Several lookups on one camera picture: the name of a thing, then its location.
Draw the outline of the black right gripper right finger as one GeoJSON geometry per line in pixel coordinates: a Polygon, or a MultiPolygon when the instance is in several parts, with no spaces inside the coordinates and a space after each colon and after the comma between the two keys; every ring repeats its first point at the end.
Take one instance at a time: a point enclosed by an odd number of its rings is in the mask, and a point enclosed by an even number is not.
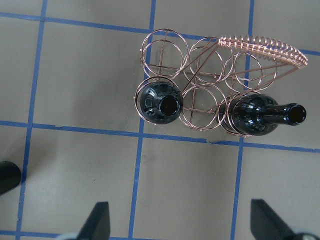
{"type": "Polygon", "coordinates": [[[250,203],[250,231],[255,240],[293,240],[295,233],[263,199],[250,203]]]}

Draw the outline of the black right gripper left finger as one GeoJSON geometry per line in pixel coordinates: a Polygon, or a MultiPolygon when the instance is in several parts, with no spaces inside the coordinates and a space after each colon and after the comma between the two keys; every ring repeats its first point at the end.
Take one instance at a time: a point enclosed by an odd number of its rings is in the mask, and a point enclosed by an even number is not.
{"type": "Polygon", "coordinates": [[[97,202],[82,226],[77,240],[108,240],[110,238],[109,203],[97,202]]]}

